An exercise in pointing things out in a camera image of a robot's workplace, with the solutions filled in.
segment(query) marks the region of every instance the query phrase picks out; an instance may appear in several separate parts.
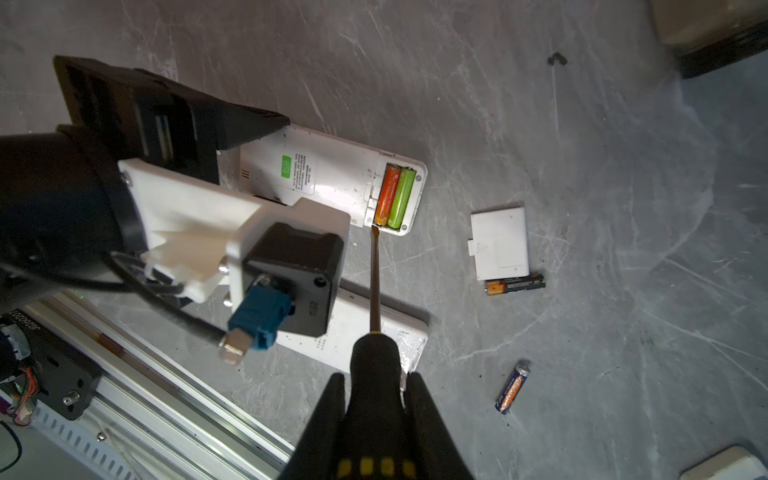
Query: orange battery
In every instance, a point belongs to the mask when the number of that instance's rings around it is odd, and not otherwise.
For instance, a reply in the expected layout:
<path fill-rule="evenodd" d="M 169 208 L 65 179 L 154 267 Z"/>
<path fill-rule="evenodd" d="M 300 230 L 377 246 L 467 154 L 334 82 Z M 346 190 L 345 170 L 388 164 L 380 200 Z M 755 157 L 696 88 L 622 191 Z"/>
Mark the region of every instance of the orange battery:
<path fill-rule="evenodd" d="M 389 220 L 389 211 L 392 209 L 392 202 L 395 200 L 398 182 L 400 182 L 400 167 L 387 165 L 384 181 L 382 182 L 382 191 L 379 194 L 379 206 L 376 207 L 376 216 L 373 218 L 374 223 L 386 225 L 387 220 Z"/>

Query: green battery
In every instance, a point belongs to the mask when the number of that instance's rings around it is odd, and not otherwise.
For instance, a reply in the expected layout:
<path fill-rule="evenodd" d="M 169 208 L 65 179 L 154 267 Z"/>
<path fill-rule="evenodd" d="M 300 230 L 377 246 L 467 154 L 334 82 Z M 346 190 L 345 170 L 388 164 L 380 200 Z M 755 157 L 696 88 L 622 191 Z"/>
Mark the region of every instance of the green battery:
<path fill-rule="evenodd" d="M 416 170 L 403 168 L 400 174 L 400 182 L 395 191 L 395 200 L 392 202 L 392 209 L 389 211 L 389 221 L 386 223 L 389 228 L 400 230 L 402 218 L 406 215 L 408 199 L 411 197 L 413 181 L 416 178 Z"/>

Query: battery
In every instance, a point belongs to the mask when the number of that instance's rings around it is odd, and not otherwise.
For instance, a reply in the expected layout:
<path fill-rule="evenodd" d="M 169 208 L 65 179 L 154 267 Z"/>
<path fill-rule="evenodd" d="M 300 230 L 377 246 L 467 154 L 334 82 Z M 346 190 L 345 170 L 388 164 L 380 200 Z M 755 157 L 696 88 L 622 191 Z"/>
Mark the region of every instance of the battery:
<path fill-rule="evenodd" d="M 515 400 L 515 397 L 518 395 L 520 388 L 522 388 L 523 383 L 525 383 L 530 372 L 531 370 L 523 362 L 518 362 L 515 369 L 512 370 L 509 380 L 507 380 L 504 389 L 498 395 L 498 400 L 496 400 L 496 409 L 502 415 L 507 415 L 509 412 L 509 407 Z"/>
<path fill-rule="evenodd" d="M 488 295 L 501 295 L 502 293 L 517 292 L 519 290 L 536 290 L 547 286 L 547 280 L 540 273 L 532 273 L 528 276 L 516 278 L 501 278 L 485 281 L 485 293 Z"/>
<path fill-rule="evenodd" d="M 378 225 L 386 225 L 389 220 L 389 211 L 392 209 L 392 202 L 395 200 L 395 192 L 400 183 L 400 167 L 387 164 L 382 182 L 382 191 L 379 194 L 379 205 L 376 207 L 376 216 L 373 221 Z"/>
<path fill-rule="evenodd" d="M 408 199 L 411 197 L 415 178 L 416 170 L 411 170 L 410 168 L 402 169 L 400 182 L 398 182 L 397 191 L 395 192 L 395 200 L 392 202 L 392 211 L 389 212 L 389 221 L 387 222 L 389 228 L 400 230 L 402 218 L 406 215 L 406 207 L 408 206 Z"/>

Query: yellow square marking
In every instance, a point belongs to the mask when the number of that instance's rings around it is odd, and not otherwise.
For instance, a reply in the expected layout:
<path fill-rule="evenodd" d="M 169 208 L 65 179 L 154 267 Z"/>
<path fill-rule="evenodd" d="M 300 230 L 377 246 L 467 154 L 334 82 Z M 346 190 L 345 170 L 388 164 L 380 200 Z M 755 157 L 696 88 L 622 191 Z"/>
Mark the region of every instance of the yellow square marking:
<path fill-rule="evenodd" d="M 394 477 L 395 476 L 395 461 L 390 457 L 382 458 L 382 476 Z"/>
<path fill-rule="evenodd" d="M 405 475 L 406 478 L 416 478 L 416 464 L 410 460 L 403 460 L 402 474 Z"/>
<path fill-rule="evenodd" d="M 360 459 L 360 475 L 364 477 L 373 475 L 373 458 L 362 457 Z"/>
<path fill-rule="evenodd" d="M 344 478 L 352 473 L 352 460 L 345 458 L 339 462 L 339 471 L 336 473 L 336 478 Z"/>

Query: screwdriver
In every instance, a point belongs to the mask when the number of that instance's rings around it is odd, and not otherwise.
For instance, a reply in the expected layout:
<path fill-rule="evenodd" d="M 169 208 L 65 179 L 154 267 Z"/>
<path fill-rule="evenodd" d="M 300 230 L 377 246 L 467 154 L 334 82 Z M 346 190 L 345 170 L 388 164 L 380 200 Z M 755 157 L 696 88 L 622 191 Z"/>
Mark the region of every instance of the screwdriver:
<path fill-rule="evenodd" d="M 337 478 L 416 478 L 414 445 L 400 399 L 397 344 L 381 334 L 379 229 L 371 229 L 371 333 L 355 343 L 352 396 L 340 427 Z"/>

